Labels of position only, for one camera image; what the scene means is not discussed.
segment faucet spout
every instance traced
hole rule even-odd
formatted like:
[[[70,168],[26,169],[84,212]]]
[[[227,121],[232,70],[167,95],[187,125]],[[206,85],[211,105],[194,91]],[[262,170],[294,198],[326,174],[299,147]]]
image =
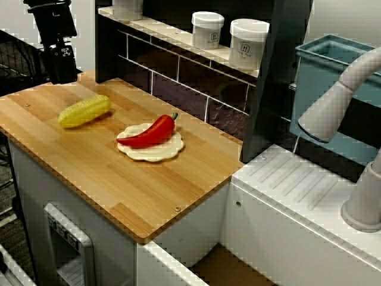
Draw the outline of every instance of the faucet spout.
[[[299,118],[310,137],[328,143],[338,131],[353,93],[381,69],[381,47],[366,52],[341,74],[339,80]],[[363,232],[381,229],[381,151],[361,174],[356,189],[341,208],[343,220]]]

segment blue bin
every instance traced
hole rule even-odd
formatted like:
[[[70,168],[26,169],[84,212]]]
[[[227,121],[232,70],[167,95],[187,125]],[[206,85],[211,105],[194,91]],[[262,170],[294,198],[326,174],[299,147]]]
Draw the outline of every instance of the blue bin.
[[[301,57],[296,83],[290,132],[330,151],[366,165],[373,161],[378,150],[366,143],[339,132],[327,143],[307,136],[297,124],[305,110],[320,98],[342,72],[359,56],[374,49],[335,35],[326,35],[296,48]],[[381,70],[371,75],[355,92],[354,98],[381,108]]]

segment white jar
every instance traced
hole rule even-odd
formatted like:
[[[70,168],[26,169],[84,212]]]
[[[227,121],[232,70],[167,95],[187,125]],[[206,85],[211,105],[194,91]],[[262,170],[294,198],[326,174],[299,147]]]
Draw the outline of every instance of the white jar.
[[[113,16],[119,20],[143,19],[143,0],[114,0]]]
[[[262,55],[270,24],[252,19],[232,21],[229,63],[249,70],[261,67]]]
[[[217,49],[224,20],[224,17],[214,12],[193,13],[193,46],[199,49]]]

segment wooden countertop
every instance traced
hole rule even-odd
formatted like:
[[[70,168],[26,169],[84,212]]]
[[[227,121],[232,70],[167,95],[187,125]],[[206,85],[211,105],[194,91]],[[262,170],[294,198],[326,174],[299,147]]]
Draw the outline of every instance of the wooden countertop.
[[[95,94],[110,98],[107,115],[75,129],[58,125],[64,108]],[[149,163],[118,150],[115,138],[126,127],[174,112],[185,143],[177,157]],[[242,141],[120,79],[97,84],[93,71],[75,83],[47,83],[0,98],[0,131],[141,244],[243,166]]]

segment cream plate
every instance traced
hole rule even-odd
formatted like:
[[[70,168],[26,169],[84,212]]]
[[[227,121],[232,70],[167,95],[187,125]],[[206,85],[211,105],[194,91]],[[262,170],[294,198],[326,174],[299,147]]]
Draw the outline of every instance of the cream plate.
[[[117,138],[127,138],[135,136],[147,130],[152,123],[143,123],[127,127]],[[131,148],[118,143],[118,149],[126,153],[131,159],[157,162],[163,159],[170,159],[184,147],[181,134],[177,131],[172,133],[172,137],[162,144],[157,144],[148,148]]]

